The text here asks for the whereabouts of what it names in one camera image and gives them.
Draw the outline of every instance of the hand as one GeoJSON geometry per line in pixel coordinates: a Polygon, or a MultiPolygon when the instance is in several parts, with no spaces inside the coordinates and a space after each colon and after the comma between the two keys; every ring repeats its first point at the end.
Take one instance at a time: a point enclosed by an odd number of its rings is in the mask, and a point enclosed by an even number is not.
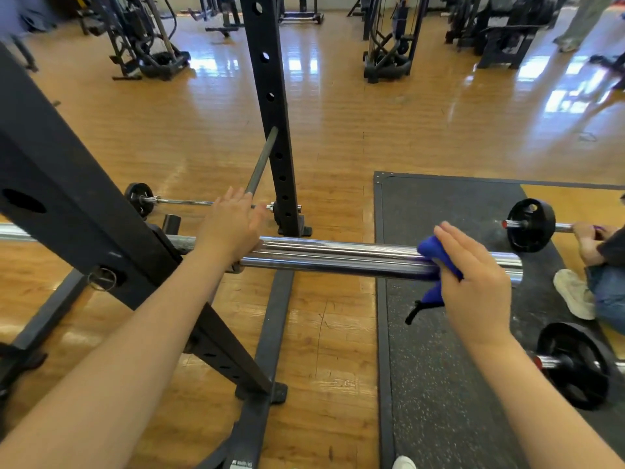
{"type": "Polygon", "coordinates": [[[597,230],[597,234],[599,235],[599,237],[601,237],[601,240],[609,239],[619,230],[618,227],[615,227],[613,225],[602,225],[600,227],[601,228],[597,230]]]}
{"type": "Polygon", "coordinates": [[[243,188],[229,188],[218,197],[200,225],[196,236],[195,253],[218,254],[229,263],[243,258],[254,249],[261,236],[266,217],[266,205],[251,209],[252,194],[243,188]]]}
{"type": "Polygon", "coordinates": [[[459,281],[446,266],[441,266],[442,299],[447,317],[467,350],[513,342],[510,332],[512,285],[504,269],[482,244],[448,222],[436,226],[434,235],[464,275],[459,281]]]}
{"type": "Polygon", "coordinates": [[[582,240],[594,240],[595,228],[594,225],[588,222],[575,222],[573,224],[573,233],[578,242],[582,240]]]}

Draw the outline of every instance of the rack hole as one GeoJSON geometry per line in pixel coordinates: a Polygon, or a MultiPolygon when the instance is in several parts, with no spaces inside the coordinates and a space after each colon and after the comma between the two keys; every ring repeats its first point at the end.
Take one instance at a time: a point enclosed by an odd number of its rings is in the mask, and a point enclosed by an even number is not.
{"type": "Polygon", "coordinates": [[[45,214],[48,212],[46,207],[41,204],[37,199],[23,192],[16,191],[15,189],[3,189],[2,195],[16,207],[25,209],[30,212],[37,212],[38,214],[45,214]]]}

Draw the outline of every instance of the rubber mat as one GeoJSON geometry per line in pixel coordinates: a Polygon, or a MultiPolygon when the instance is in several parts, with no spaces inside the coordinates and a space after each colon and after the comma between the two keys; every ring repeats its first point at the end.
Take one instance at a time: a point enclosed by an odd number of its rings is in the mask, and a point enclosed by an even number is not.
{"type": "MultiPolygon", "coordinates": [[[[376,241],[416,246],[448,220],[491,251],[511,251],[500,221],[526,195],[512,181],[376,173],[376,241]]],[[[526,349],[554,321],[577,321],[552,285],[563,261],[555,246],[523,257],[524,279],[513,292],[511,328],[526,349]]],[[[442,309],[404,320],[431,286],[378,280],[381,468],[396,455],[419,469],[527,468],[501,405],[449,327],[442,309]]],[[[603,339],[598,326],[592,327],[603,339]]],[[[625,403],[582,412],[625,458],[625,403]]]]}

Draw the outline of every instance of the pants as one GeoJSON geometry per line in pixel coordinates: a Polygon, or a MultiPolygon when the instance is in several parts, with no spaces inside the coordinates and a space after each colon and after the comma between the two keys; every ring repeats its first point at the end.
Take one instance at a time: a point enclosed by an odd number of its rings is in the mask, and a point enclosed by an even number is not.
{"type": "Polygon", "coordinates": [[[625,267],[589,266],[586,277],[594,294],[597,318],[625,334],[625,267]]]}
{"type": "Polygon", "coordinates": [[[566,32],[559,36],[560,40],[569,40],[576,44],[582,44],[582,41],[588,36],[592,28],[597,24],[599,18],[608,6],[614,0],[580,0],[579,8],[575,17],[569,24],[566,32]]]}

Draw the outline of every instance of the person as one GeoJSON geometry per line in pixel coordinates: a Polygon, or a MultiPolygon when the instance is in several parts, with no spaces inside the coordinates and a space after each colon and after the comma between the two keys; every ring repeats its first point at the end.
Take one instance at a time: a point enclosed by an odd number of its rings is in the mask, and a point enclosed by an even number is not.
{"type": "Polygon", "coordinates": [[[553,40],[560,52],[573,52],[581,46],[603,12],[614,0],[580,0],[577,12],[564,34],[553,40]]]}
{"type": "Polygon", "coordinates": [[[573,270],[561,269],[553,278],[556,290],[574,316],[583,320],[599,318],[625,334],[625,228],[595,228],[577,222],[573,232],[586,266],[587,282],[573,270]]]}
{"type": "MultiPolygon", "coordinates": [[[[215,201],[196,247],[121,327],[94,349],[0,444],[0,467],[123,468],[172,377],[224,270],[259,241],[265,207],[232,188],[215,201]]],[[[511,283],[495,259],[447,222],[434,228],[459,281],[441,268],[449,322],[499,398],[533,469],[625,469],[543,377],[510,331],[511,283]]],[[[394,469],[416,469],[400,457],[394,469]]]]}

